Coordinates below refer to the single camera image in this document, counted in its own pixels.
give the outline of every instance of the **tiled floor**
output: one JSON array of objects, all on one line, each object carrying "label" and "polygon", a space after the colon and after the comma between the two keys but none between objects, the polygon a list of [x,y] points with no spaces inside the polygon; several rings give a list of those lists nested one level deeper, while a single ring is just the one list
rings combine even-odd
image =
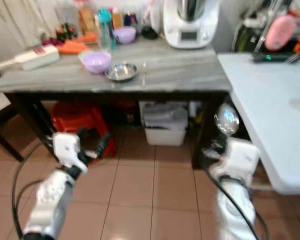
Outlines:
[{"label": "tiled floor", "polygon": [[[16,126],[23,138],[15,136]],[[23,154],[37,141],[18,117],[1,132]],[[140,129],[119,128],[114,134],[117,156],[93,163],[88,174],[80,177],[59,239],[217,239],[216,188],[204,172],[191,169],[190,142],[182,147],[150,146]],[[22,170],[19,186],[47,176],[56,165],[40,147]],[[17,162],[0,148],[0,240],[17,239],[9,197],[16,167]],[[31,188],[21,201],[22,225],[34,205],[35,192]],[[260,192],[253,202],[272,240],[300,240],[300,196]],[[258,223],[256,228],[262,235]]]}]

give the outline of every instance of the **white countertop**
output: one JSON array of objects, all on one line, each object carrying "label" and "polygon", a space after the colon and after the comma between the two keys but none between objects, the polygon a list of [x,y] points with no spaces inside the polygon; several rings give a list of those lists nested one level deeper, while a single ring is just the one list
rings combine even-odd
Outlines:
[{"label": "white countertop", "polygon": [[218,58],[271,185],[282,194],[300,194],[300,61],[254,63],[248,53]]}]

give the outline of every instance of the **gray marble table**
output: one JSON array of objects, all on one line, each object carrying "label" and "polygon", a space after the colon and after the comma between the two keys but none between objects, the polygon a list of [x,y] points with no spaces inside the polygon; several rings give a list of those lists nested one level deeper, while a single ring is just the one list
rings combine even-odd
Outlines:
[{"label": "gray marble table", "polygon": [[201,144],[213,135],[214,114],[232,89],[213,48],[175,49],[164,39],[140,37],[133,44],[118,45],[111,56],[114,63],[135,64],[138,75],[115,83],[103,74],[91,74],[77,56],[62,56],[58,62],[33,71],[8,70],[0,78],[0,93],[8,97],[42,141],[55,128],[41,100],[208,102],[206,119],[192,151],[192,164],[198,167]]},{"label": "gray marble table", "polygon": [[91,74],[76,55],[61,56],[54,63],[33,71],[14,68],[0,78],[0,92],[207,92],[231,90],[211,46],[195,50],[170,47],[164,39],[139,38],[118,45],[111,52],[114,63],[133,63],[138,75],[114,83],[105,75]]}]

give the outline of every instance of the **black cable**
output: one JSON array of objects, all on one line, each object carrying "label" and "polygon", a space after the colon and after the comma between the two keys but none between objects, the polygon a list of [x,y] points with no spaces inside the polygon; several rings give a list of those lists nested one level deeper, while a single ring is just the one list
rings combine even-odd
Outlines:
[{"label": "black cable", "polygon": [[216,185],[216,187],[230,200],[230,202],[235,206],[235,208],[238,210],[238,212],[241,214],[241,216],[243,217],[244,221],[246,222],[246,224],[248,225],[249,229],[251,230],[252,234],[254,235],[256,240],[260,240],[256,230],[254,228],[254,226],[252,225],[252,223],[249,221],[249,219],[247,218],[247,216],[244,214],[244,212],[242,211],[241,207],[238,206],[238,204],[236,203],[236,201],[230,196],[230,194],[220,185],[220,183],[215,180],[208,169],[205,169],[205,173],[206,175],[209,177],[209,179],[214,183],[214,185]]},{"label": "black cable", "polygon": [[13,180],[12,180],[12,186],[11,186],[11,209],[12,209],[12,218],[13,218],[13,223],[14,223],[14,227],[16,230],[16,233],[18,234],[19,239],[21,239],[23,233],[21,230],[21,226],[20,226],[20,222],[18,219],[18,212],[16,211],[16,186],[17,186],[17,180],[18,180],[18,176],[19,173],[22,169],[22,167],[25,165],[25,163],[27,162],[27,160],[29,159],[29,157],[32,155],[32,153],[39,147],[42,145],[42,142],[36,143],[29,151],[28,153],[25,155],[24,160],[19,164],[19,166],[17,167],[17,169],[15,170],[14,176],[13,176]]},{"label": "black cable", "polygon": [[261,217],[260,213],[255,209],[255,215],[256,217],[259,219],[262,227],[263,227],[263,231],[264,231],[264,235],[265,235],[265,240],[269,240],[269,230],[267,228],[267,225],[265,223],[265,221],[263,220],[263,218]]},{"label": "black cable", "polygon": [[27,185],[25,185],[21,191],[19,192],[19,194],[17,195],[16,197],[16,204],[15,204],[15,211],[18,213],[18,208],[19,208],[19,203],[20,203],[20,200],[22,198],[22,195],[24,194],[24,192],[30,188],[32,185],[36,185],[36,184],[39,184],[41,183],[43,180],[42,179],[39,179],[39,180],[35,180],[35,181],[32,181],[30,183],[28,183]]}]

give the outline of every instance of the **water bottle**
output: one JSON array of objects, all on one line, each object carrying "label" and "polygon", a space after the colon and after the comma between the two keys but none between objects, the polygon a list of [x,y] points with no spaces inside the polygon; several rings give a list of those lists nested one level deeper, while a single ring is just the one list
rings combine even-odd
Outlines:
[{"label": "water bottle", "polygon": [[112,32],[112,21],[111,13],[101,8],[98,11],[98,22],[99,22],[99,44],[104,50],[111,50],[116,48],[116,39]]}]

